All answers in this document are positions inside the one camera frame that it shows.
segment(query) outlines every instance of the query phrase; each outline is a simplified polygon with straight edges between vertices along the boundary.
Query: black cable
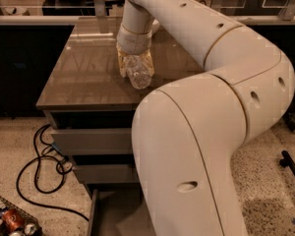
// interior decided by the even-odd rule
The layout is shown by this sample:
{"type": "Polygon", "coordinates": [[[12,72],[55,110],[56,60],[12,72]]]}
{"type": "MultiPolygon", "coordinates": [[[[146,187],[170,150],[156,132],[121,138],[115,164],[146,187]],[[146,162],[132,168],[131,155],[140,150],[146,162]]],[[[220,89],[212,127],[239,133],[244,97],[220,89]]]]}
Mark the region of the black cable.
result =
{"type": "Polygon", "coordinates": [[[17,178],[17,181],[16,181],[16,187],[17,187],[17,192],[18,194],[20,195],[20,197],[25,200],[26,202],[32,204],[32,205],[35,205],[35,206],[38,206],[38,207],[46,207],[46,208],[54,208],[54,209],[60,209],[60,210],[65,210],[65,211],[68,211],[68,212],[71,212],[71,213],[74,213],[74,214],[77,214],[79,216],[81,216],[83,219],[85,219],[86,221],[89,221],[89,219],[83,215],[82,213],[76,211],[76,210],[73,210],[73,209],[70,209],[70,208],[65,208],[65,207],[60,207],[60,206],[51,206],[51,205],[45,205],[45,204],[40,204],[40,203],[36,203],[36,202],[33,202],[31,200],[29,200],[28,198],[26,198],[21,190],[20,190],[20,180],[21,180],[21,177],[23,175],[23,173],[25,172],[25,170],[32,164],[34,164],[35,162],[37,162],[37,166],[36,166],[36,170],[35,170],[35,176],[34,176],[34,185],[36,187],[36,189],[40,192],[40,193],[43,193],[43,194],[51,194],[51,193],[55,193],[57,192],[64,184],[65,184],[65,180],[66,180],[66,175],[72,171],[72,166],[70,167],[69,170],[65,170],[64,168],[64,163],[67,162],[67,159],[61,154],[61,152],[57,149],[55,149],[55,147],[52,145],[52,144],[49,144],[47,142],[45,142],[43,139],[42,139],[42,136],[43,136],[43,133],[50,127],[49,124],[47,125],[44,125],[42,126],[40,129],[38,129],[33,137],[33,146],[34,146],[34,149],[35,149],[35,152],[36,152],[36,155],[37,157],[34,158],[33,160],[31,160],[30,162],[28,162],[24,167],[23,169],[20,171],[19,175],[18,175],[18,178],[17,178]],[[36,140],[37,140],[37,137],[39,136],[39,139],[40,139],[40,142],[44,145],[46,145],[46,147],[43,149],[41,155],[39,154],[39,151],[38,151],[38,148],[37,148],[37,144],[36,144],[36,140]],[[55,156],[52,156],[52,155],[48,155],[49,153],[51,153],[52,151],[56,151],[59,155],[61,155],[63,158],[61,160],[59,160],[58,158],[56,158],[55,156]],[[47,159],[47,160],[53,160],[53,161],[56,161],[57,164],[56,164],[56,170],[57,172],[62,176],[61,178],[61,182],[60,184],[54,188],[53,190],[50,190],[50,191],[44,191],[44,190],[41,190],[38,186],[38,179],[39,179],[39,172],[40,172],[40,166],[41,166],[41,160],[43,159],[47,159]]]}

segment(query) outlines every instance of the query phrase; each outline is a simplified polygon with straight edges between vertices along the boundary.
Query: black metal bar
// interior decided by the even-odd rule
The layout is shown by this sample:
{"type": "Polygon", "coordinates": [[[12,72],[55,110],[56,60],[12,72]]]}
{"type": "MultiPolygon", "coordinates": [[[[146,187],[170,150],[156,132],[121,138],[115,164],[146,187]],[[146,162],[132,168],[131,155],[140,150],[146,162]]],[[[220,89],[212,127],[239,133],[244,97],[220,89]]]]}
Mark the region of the black metal bar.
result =
{"type": "Polygon", "coordinates": [[[279,164],[284,168],[289,166],[295,176],[295,162],[294,162],[294,160],[292,159],[292,157],[290,156],[290,154],[286,150],[284,150],[282,152],[282,155],[284,158],[280,159],[279,164]]]}

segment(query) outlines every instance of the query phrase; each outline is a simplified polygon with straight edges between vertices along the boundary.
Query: speckled floor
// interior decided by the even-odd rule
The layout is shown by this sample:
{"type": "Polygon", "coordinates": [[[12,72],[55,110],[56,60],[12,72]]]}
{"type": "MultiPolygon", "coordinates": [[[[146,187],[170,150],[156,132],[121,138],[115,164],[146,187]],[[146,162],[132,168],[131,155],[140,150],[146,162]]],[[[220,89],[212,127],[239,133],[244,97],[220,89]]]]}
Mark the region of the speckled floor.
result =
{"type": "MultiPolygon", "coordinates": [[[[0,118],[0,195],[39,220],[46,236],[87,235],[88,223],[81,217],[60,210],[45,209],[23,201],[16,191],[22,167],[35,157],[32,138],[46,124],[45,118],[0,118]]],[[[51,142],[48,131],[44,138],[51,142]]],[[[295,235],[295,178],[278,161],[282,150],[295,160],[295,134],[283,121],[235,152],[232,170],[239,200],[250,236],[295,235]]],[[[21,189],[32,200],[75,209],[89,216],[90,197],[73,173],[65,186],[52,195],[39,194],[33,186],[34,166],[26,171],[21,189]]],[[[45,162],[39,183],[50,189],[59,183],[54,165],[45,162]]],[[[134,208],[138,193],[106,195],[100,235],[154,235],[145,204],[134,208]]]]}

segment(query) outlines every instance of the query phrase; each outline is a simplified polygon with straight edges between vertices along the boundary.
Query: basket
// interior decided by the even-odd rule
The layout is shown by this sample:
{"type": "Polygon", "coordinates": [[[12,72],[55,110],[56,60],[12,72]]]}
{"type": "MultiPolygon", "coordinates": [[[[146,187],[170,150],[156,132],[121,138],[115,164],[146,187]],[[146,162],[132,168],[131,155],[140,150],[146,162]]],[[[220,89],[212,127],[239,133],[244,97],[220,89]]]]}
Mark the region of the basket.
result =
{"type": "Polygon", "coordinates": [[[24,219],[25,224],[33,223],[33,224],[36,224],[39,227],[38,220],[35,217],[31,216],[30,214],[28,214],[24,210],[22,210],[19,207],[13,205],[12,203],[10,203],[9,201],[7,201],[6,199],[4,199],[4,198],[2,198],[0,196],[0,209],[3,209],[5,207],[14,208],[20,214],[20,216],[24,219]]]}

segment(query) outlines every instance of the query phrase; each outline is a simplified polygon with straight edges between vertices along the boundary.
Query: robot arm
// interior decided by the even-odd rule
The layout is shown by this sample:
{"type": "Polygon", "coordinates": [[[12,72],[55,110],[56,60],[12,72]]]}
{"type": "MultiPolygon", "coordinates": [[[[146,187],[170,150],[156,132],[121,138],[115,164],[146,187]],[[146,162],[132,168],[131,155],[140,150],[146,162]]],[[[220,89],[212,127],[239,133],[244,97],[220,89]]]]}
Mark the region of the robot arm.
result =
{"type": "Polygon", "coordinates": [[[156,89],[134,117],[133,151],[156,234],[248,235],[230,157],[284,114],[292,65],[262,36],[194,0],[128,0],[121,49],[147,50],[153,19],[207,71],[156,89]]]}

